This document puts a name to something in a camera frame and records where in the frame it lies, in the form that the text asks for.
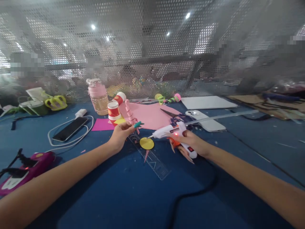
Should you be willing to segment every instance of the perforated metal mesh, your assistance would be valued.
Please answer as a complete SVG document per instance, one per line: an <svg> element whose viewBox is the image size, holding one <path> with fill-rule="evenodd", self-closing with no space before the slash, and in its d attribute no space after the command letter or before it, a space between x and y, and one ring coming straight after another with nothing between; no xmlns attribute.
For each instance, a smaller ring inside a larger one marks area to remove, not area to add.
<svg viewBox="0 0 305 229"><path fill-rule="evenodd" d="M88 101L86 78L128 98L302 80L304 24L301 0L2 0L1 103L33 87Z"/></svg>

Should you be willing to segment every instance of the smartphone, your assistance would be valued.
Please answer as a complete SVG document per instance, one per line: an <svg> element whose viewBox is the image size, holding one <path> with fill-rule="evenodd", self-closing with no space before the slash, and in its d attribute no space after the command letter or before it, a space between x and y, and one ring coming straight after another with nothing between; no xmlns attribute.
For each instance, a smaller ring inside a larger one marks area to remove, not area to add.
<svg viewBox="0 0 305 229"><path fill-rule="evenodd" d="M190 110L185 112L185 114L195 118L196 120L209 117L198 110ZM216 122L215 120L200 121L199 125L201 125L208 132L218 132L218 131L226 130L225 126L221 125L219 122Z"/></svg>
<svg viewBox="0 0 305 229"><path fill-rule="evenodd" d="M70 137L72 137L73 134L75 134L79 130L79 128L81 128L82 125L87 122L87 120L88 118L78 117L59 133L55 134L52 139L60 142L67 141Z"/></svg>

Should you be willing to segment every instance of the phone charging cable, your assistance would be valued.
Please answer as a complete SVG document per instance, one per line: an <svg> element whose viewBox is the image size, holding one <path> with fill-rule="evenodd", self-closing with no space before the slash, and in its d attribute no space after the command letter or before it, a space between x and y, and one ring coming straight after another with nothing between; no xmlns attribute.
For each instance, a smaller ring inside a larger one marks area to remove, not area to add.
<svg viewBox="0 0 305 229"><path fill-rule="evenodd" d="M93 118L91 115L84 116L84 117L91 117L91 118L92 118L91 127L89 128L87 125L82 125L82 126L85 126L85 127L87 128L86 133L84 133L82 136L78 137L77 139L75 139L75 140L73 140L73 141L71 141L71 142L68 142L68 143L65 143L65 144L61 144L61 145L54 145L54 144L52 143L52 139L51 139L51 137L50 137L50 133L51 133L52 130L54 130L54 129L56 129L56 128L58 128L58 127L64 125L64 124L67 124L67 123L69 123L69 122L71 122L71 121L74 121L77 117L76 117L75 119L71 119L71 120L69 120L69 121L67 121L67 122L65 122L65 123L63 123L63 124L60 124L60 125L54 127L53 129L51 129L51 130L48 132L48 139L49 139L50 145L51 145L51 146L55 146L55 147L58 147L58 146L62 146L62 147L59 147L59 148L56 148L56 149L51 149L51 150L45 151L45 153L46 153L46 152L49 152L49 151L58 150L58 149L69 148L69 147L75 146L77 143L79 143L79 142L80 142L80 141L90 132L90 130L91 130L92 127L93 127L93 123L94 123L94 122L93 122L93 121L94 121L94 118Z"/></svg>

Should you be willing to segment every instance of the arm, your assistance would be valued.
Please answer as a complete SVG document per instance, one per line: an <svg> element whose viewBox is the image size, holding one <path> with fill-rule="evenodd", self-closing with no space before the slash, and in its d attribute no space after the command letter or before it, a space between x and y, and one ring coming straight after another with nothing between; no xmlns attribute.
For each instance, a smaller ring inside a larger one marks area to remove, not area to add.
<svg viewBox="0 0 305 229"><path fill-rule="evenodd" d="M305 225L305 192L277 177L213 146L190 131L173 139L190 145L196 152L213 161L278 212L295 228Z"/></svg>
<svg viewBox="0 0 305 229"><path fill-rule="evenodd" d="M129 123L117 125L107 143L41 174L5 196L0 200L0 228L26 227L80 179L118 153L134 131Z"/></svg>

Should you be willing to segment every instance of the green container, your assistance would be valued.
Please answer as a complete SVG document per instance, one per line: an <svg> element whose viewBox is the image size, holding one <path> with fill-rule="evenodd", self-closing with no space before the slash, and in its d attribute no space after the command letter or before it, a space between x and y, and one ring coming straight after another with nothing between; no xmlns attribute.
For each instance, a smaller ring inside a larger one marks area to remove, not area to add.
<svg viewBox="0 0 305 229"><path fill-rule="evenodd" d="M42 101L29 101L30 105L28 108L32 110L37 115L44 116L49 112L49 109L46 107Z"/></svg>
<svg viewBox="0 0 305 229"><path fill-rule="evenodd" d="M23 103L20 103L19 106L25 110L27 113L29 113L30 115L35 115L36 113L34 111L32 111L28 106L31 105L30 101L26 101Z"/></svg>

